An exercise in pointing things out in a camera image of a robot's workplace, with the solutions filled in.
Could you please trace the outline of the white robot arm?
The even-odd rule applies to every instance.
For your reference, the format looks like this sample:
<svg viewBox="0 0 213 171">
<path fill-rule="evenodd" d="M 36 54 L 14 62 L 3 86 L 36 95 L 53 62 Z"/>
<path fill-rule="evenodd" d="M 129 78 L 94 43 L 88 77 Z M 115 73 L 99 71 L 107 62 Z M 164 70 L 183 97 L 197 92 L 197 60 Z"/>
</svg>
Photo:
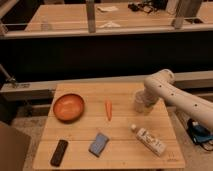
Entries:
<svg viewBox="0 0 213 171">
<path fill-rule="evenodd" d="M 155 104 L 158 98 L 184 111 L 206 129 L 213 131 L 213 103 L 176 88 L 174 73 L 162 69 L 144 79 L 142 99 L 146 106 Z"/>
</svg>

